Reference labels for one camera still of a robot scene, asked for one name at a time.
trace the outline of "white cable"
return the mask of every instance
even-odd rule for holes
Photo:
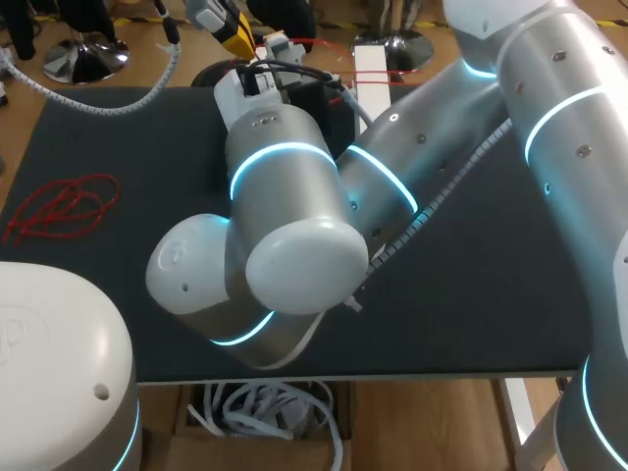
[[[353,113],[355,113],[357,116],[362,118],[362,121],[366,123],[367,127],[373,124],[373,118],[371,118],[371,115],[369,115],[369,113],[366,111],[366,108],[364,108],[362,104],[359,101],[357,101],[355,96],[353,96],[353,92],[348,86],[346,85],[342,86],[342,91],[340,92],[340,96],[344,99],[346,104],[351,107],[351,109],[353,110]]]
[[[218,412],[225,383],[205,385],[203,394],[204,417],[191,404],[187,410],[203,427],[218,437],[255,436],[292,440],[300,438],[308,429],[308,425],[314,417],[314,407],[316,407],[325,417],[325,420],[318,423],[316,428],[320,429],[329,424],[332,432],[335,451],[332,471],[340,471],[342,440],[333,413],[334,397],[325,383],[314,383],[325,391],[329,400],[328,404],[309,392],[285,383],[256,381],[241,386],[227,397],[222,406],[222,419],[227,429],[221,429],[214,421],[214,414]],[[303,412],[296,424],[291,428],[282,429],[276,425],[278,423],[277,417],[281,413],[282,407],[291,402],[297,402],[297,405],[302,406]]]
[[[412,222],[410,227],[393,243],[388,245],[386,249],[377,257],[374,257],[369,264],[367,276],[371,275],[375,270],[380,268],[385,262],[387,262],[393,255],[395,255],[401,248],[406,245],[411,238],[425,226],[425,224],[432,218],[434,213],[441,207],[443,202],[451,195],[455,188],[462,182],[462,180],[468,175],[469,171],[478,163],[478,161],[484,157],[491,148],[497,144],[497,142],[512,128],[512,121],[507,119],[499,128],[482,142],[478,148],[473,152],[467,163],[460,169],[460,171],[453,177],[446,187],[439,193],[439,195],[428,204],[425,209],[417,216]]]
[[[53,101],[57,103],[61,103],[63,105],[70,106],[71,108],[75,108],[79,111],[83,111],[85,113],[89,113],[91,115],[99,115],[99,116],[120,116],[125,115],[127,113],[132,113],[133,111],[137,111],[151,101],[153,101],[157,95],[166,87],[168,80],[172,76],[175,71],[175,67],[177,66],[177,62],[179,61],[179,56],[181,54],[181,46],[179,44],[171,44],[166,48],[166,50],[170,53],[170,61],[168,61],[168,66],[166,66],[166,70],[159,78],[155,86],[151,88],[151,90],[146,93],[141,99],[132,103],[131,105],[123,106],[120,108],[98,108],[95,106],[85,105],[84,103],[79,103],[75,100],[67,98],[59,93],[55,93],[52,90],[40,85],[36,81],[27,77],[25,74],[20,72],[13,64],[11,64],[8,56],[5,54],[4,50],[0,50],[0,66],[7,69],[11,75],[13,75],[17,80],[25,83],[33,90],[47,96]]]

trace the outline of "black table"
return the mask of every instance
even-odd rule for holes
[[[145,91],[99,88],[71,96],[111,107]],[[397,98],[399,92],[392,93]],[[571,371],[583,363],[590,345],[588,306],[512,135],[366,282],[356,294],[361,313],[330,311],[306,350],[281,370],[260,373],[238,363],[162,310],[144,284],[148,258],[172,226],[198,213],[229,216],[225,137],[207,88],[169,89],[144,110],[113,119],[48,103],[0,229],[29,194],[52,180],[112,174],[122,198],[92,234],[4,244],[0,259],[59,267],[109,295],[129,327],[140,382],[521,376]],[[338,156],[352,138],[352,114],[339,105],[330,149]]]

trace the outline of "blue led light ring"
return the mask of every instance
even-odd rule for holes
[[[592,95],[597,95],[599,93],[606,93],[607,88],[605,85],[596,86],[594,88],[590,88],[585,91],[581,91],[580,93],[576,93],[573,96],[561,101],[556,106],[554,106],[551,110],[549,110],[545,115],[539,120],[538,123],[532,128],[530,131],[530,135],[528,136],[528,140],[526,141],[526,147],[524,151],[524,155],[526,158],[526,163],[530,165],[530,148],[532,147],[532,143],[534,142],[535,137],[541,131],[541,128],[555,115],[560,113],[562,110],[567,108],[569,105],[576,103],[584,98],[587,98]]]
[[[585,409],[587,410],[587,415],[589,416],[589,420],[591,421],[593,430],[596,431],[596,434],[598,435],[600,442],[602,442],[602,445],[604,445],[604,447],[610,453],[610,455],[613,458],[615,458],[615,461],[617,461],[617,463],[619,463],[619,465],[622,468],[628,471],[628,463],[626,463],[626,461],[624,461],[624,459],[621,456],[619,456],[619,453],[615,451],[612,445],[608,442],[608,440],[602,433],[602,429],[600,429],[598,422],[596,422],[596,418],[593,416],[593,412],[591,410],[591,404],[589,403],[589,395],[587,394],[587,368],[588,367],[589,367],[589,358],[587,358],[587,362],[585,363],[585,368],[582,372],[582,397],[585,402]]]
[[[469,71],[471,74],[473,74],[476,77],[480,77],[482,79],[496,79],[497,78],[497,74],[492,74],[490,72],[476,71],[470,65],[468,65],[465,61],[462,61],[462,62],[464,62],[464,65],[466,66],[467,71]]]
[[[254,337],[262,329],[264,329],[264,327],[266,327],[266,324],[270,322],[270,320],[273,318],[274,315],[275,315],[275,311],[269,312],[268,315],[264,319],[262,319],[262,321],[257,326],[255,326],[248,334],[238,337],[237,339],[227,340],[227,341],[211,340],[211,342],[219,346],[232,346],[232,345],[238,345],[239,343],[243,343],[251,339],[252,337]]]
[[[120,467],[123,465],[123,463],[125,462],[125,459],[127,459],[127,455],[129,454],[129,451],[131,451],[131,447],[135,440],[135,435],[137,434],[138,427],[139,427],[139,401],[137,402],[137,414],[135,415],[135,425],[133,426],[133,433],[131,434],[131,438],[129,439],[129,444],[127,445],[127,449],[125,449],[125,452],[120,458],[120,461],[118,461],[118,464],[114,467],[112,471],[118,471]]]
[[[408,188],[403,184],[403,182],[393,173],[391,170],[384,165],[379,159],[375,158],[371,154],[369,154],[366,150],[361,149],[356,145],[349,145],[347,150],[355,152],[361,157],[364,157],[370,164],[372,164],[377,170],[379,170],[387,179],[389,179],[401,192],[406,201],[410,204],[412,208],[412,214],[415,214],[419,210],[419,205],[412,196],[412,193]]]
[[[247,168],[272,153],[287,150],[307,150],[309,152],[314,152],[315,154],[318,154],[321,157],[327,159],[334,167],[336,166],[336,162],[334,162],[334,159],[330,154],[312,144],[306,144],[304,142],[282,142],[281,144],[269,145],[267,147],[264,147],[263,149],[256,151],[250,157],[246,158],[246,160],[244,160],[244,162],[242,162],[242,164],[235,171],[234,177],[232,178],[232,185],[230,190],[230,197],[232,201],[234,200],[234,193],[236,192],[237,182],[241,179],[242,174]]]

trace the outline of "chrome chair base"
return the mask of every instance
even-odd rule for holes
[[[43,59],[43,72],[61,83],[76,85],[109,78],[129,61],[123,41],[109,42],[99,33],[66,39],[50,49]]]

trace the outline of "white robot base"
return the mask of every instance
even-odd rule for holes
[[[0,471],[136,471],[131,338],[112,301],[22,263],[0,263],[0,291]]]

